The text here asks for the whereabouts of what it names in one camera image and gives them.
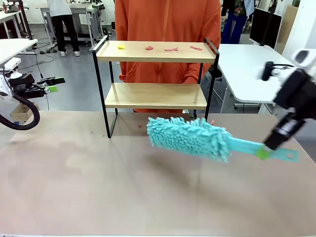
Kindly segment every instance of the two-tier shelf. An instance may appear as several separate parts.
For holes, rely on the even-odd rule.
[[[177,48],[178,51],[164,51]],[[219,52],[208,39],[204,42],[148,42],[148,41],[112,41],[105,36],[92,50],[95,71],[97,74],[103,115],[110,138],[118,116],[118,108],[133,109],[187,109],[205,110],[207,118],[211,103],[212,90],[215,79],[212,78],[209,96],[206,101],[200,87],[203,63],[212,63],[217,69]],[[108,61],[111,74],[111,88],[104,99],[98,61]],[[112,61],[120,62],[170,62],[170,63],[200,63],[197,84],[169,84],[169,83],[114,83]],[[107,108],[115,108],[116,116],[109,126]]]

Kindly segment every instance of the wooden shelf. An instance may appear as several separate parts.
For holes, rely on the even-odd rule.
[[[113,83],[105,106],[205,110],[206,100],[199,84]]]
[[[199,47],[202,51],[190,48]],[[178,51],[164,49],[179,47]],[[174,63],[214,63],[215,55],[206,43],[158,42],[158,41],[107,41],[97,53],[101,61],[122,62],[174,62]]]

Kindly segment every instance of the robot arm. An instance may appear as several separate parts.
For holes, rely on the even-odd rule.
[[[50,92],[56,92],[56,84],[64,83],[64,78],[47,78],[35,82],[31,74],[17,72],[17,66],[21,63],[19,58],[12,58],[4,65],[0,73],[0,99],[12,100],[13,98],[28,106],[33,112],[34,119],[27,125],[16,125],[0,115],[0,123],[15,130],[29,130],[40,121],[40,113],[36,106],[29,101],[30,98],[43,97]]]
[[[275,150],[286,142],[303,127],[306,119],[316,119],[316,49],[298,50],[293,60],[297,67],[267,62],[262,75],[262,80],[271,76],[280,80],[282,87],[273,102],[288,110],[266,138],[267,150]]]

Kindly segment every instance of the small pink piece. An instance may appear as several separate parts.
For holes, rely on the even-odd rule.
[[[201,51],[201,50],[202,50],[201,48],[197,48],[197,47],[194,47],[194,46],[190,46],[190,48],[196,49],[196,50],[198,50],[198,51]]]
[[[171,52],[171,51],[178,51],[179,47],[172,48],[172,49],[165,49],[166,52]]]
[[[148,50],[148,51],[150,51],[150,50],[153,50],[153,49],[154,49],[154,47],[152,47],[152,46],[148,46],[148,47],[146,47],[145,49],[146,49],[146,50]]]

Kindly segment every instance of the microfiber duster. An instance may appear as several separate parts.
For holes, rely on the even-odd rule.
[[[228,162],[230,151],[256,155],[261,159],[277,158],[298,162],[298,151],[279,148],[266,152],[262,143],[234,138],[223,127],[212,126],[204,118],[149,118],[147,134],[153,146]]]

